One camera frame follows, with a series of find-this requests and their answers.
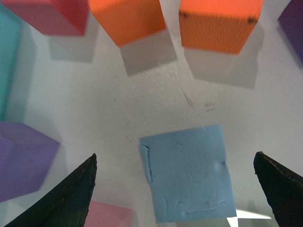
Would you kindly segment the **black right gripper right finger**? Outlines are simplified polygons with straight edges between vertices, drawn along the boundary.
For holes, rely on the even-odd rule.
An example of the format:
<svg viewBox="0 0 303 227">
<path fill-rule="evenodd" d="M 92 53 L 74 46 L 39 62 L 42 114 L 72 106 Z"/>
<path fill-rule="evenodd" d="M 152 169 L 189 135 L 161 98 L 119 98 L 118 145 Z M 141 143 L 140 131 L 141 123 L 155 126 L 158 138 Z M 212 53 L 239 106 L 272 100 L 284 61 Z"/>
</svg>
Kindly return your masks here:
<svg viewBox="0 0 303 227">
<path fill-rule="evenodd" d="M 255 174 L 280 227 L 303 225 L 303 177 L 257 152 L 253 161 Z"/>
</svg>

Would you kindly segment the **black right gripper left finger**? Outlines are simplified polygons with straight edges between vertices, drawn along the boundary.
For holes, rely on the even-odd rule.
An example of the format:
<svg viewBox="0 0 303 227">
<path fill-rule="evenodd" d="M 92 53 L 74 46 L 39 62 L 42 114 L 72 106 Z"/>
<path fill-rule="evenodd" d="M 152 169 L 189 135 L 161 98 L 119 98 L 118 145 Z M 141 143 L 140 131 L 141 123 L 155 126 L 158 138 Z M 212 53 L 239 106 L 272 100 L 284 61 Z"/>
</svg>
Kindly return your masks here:
<svg viewBox="0 0 303 227">
<path fill-rule="evenodd" d="M 8 227 L 82 227 L 95 186 L 97 156 L 93 154 Z"/>
</svg>

